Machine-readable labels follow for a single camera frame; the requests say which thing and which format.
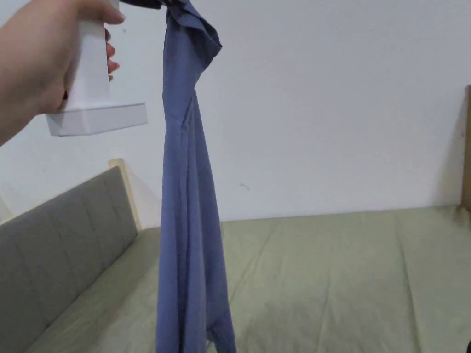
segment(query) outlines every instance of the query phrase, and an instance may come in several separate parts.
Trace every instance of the wooden post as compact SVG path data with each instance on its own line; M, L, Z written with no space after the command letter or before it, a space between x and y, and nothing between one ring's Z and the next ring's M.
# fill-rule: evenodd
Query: wooden post
M124 180L124 186L126 187L126 193L128 194L129 204L131 205L132 216L134 217L134 222L136 223L136 227L138 232L142 230L141 221L139 220L139 213L138 208L136 206L136 201L134 200L134 195L131 190L131 184L129 182L129 175L126 171L126 163L124 162L123 158L117 158L108 162L109 168L119 167L121 170L121 175Z
M471 211L471 88L468 87L468 117L466 119L466 148L464 151L463 191L461 205Z

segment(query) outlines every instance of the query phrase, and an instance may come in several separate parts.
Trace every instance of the gray fabric panel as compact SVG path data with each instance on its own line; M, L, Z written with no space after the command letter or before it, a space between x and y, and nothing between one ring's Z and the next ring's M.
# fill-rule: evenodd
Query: gray fabric panel
M14 238L31 274L47 322L52 322L78 297L70 262L44 204L14 220Z
M82 199L97 236L102 262L108 268L124 251L124 235L113 201L103 178L90 180L82 190Z
M0 225L0 353L22 353L137 236L118 168Z
M8 225L0 228L0 352L22 353L47 323L9 231Z
M114 210L117 214L122 234L124 236L124 246L128 247L136 238L138 230L132 215L131 205L126 194L126 187L120 169L115 167L106 174L106 187L113 200Z
M61 207L53 207L50 215L61 234L75 285L78 292L82 293L104 270L97 236L91 226L79 189L60 195L57 203Z

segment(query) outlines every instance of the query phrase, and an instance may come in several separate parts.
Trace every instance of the light green fabric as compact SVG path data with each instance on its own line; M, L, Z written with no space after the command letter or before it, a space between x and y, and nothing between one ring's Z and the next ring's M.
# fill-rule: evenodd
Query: light green fabric
M153 352L157 239L141 235L28 353ZM228 222L223 239L241 353L466 351L463 209Z

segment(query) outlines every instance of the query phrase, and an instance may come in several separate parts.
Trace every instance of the wrinkled sheet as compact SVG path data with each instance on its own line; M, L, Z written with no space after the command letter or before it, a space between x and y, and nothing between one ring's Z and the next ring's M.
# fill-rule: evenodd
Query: wrinkled sheet
M223 223L239 352L465 352L470 214ZM153 352L158 234L141 235L28 353Z

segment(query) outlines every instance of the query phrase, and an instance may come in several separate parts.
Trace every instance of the hanging shirt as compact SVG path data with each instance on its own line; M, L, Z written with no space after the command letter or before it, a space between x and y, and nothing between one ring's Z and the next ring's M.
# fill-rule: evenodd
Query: hanging shirt
M191 3L170 6L163 51L166 134L157 353L236 351L218 207L195 85L221 50Z

